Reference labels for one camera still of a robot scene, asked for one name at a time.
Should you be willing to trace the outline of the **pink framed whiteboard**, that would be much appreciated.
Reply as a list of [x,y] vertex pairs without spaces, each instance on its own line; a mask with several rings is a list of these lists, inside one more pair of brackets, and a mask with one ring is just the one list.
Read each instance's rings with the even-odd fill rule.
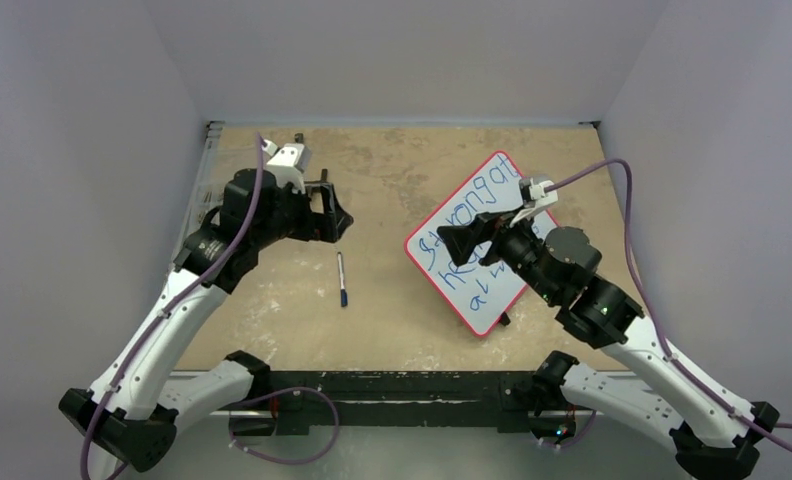
[[522,173],[512,158],[498,150],[488,157],[406,238],[406,255],[446,303],[476,336],[483,337],[499,323],[527,285],[504,263],[483,267],[487,242],[479,245],[462,266],[451,260],[440,226],[466,225],[479,213],[520,207]]

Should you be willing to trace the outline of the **whiteboard marker pen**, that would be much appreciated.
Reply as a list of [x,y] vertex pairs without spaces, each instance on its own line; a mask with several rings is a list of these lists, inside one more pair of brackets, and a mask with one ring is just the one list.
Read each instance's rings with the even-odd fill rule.
[[341,291],[341,289],[345,289],[347,291],[345,262],[342,252],[340,251],[337,252],[336,259],[337,259],[337,267],[338,267],[339,290]]

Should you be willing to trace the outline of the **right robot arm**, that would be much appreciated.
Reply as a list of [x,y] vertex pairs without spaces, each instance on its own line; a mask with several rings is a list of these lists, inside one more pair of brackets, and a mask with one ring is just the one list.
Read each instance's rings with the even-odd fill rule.
[[617,360],[646,385],[615,383],[584,363],[554,351],[536,373],[541,389],[597,410],[649,437],[694,479],[746,479],[760,458],[757,443],[775,427],[778,411],[749,402],[683,362],[658,337],[652,318],[624,290],[597,272],[601,252],[583,230],[556,227],[538,238],[512,212],[483,213],[468,225],[437,233],[453,262],[467,263],[488,244],[480,265],[503,262],[548,306],[575,339]]

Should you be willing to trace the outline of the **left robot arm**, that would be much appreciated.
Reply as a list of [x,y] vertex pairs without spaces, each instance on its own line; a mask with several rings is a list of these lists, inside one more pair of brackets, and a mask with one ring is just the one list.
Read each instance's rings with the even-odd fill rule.
[[85,479],[144,472],[176,437],[227,406],[280,408],[269,365],[244,351],[175,385],[170,376],[212,313],[258,263],[260,252],[289,238],[334,243],[351,226],[326,178],[283,180],[276,168],[243,169],[226,184],[184,241],[161,294],[112,364],[87,388],[67,390],[59,409],[83,436]]

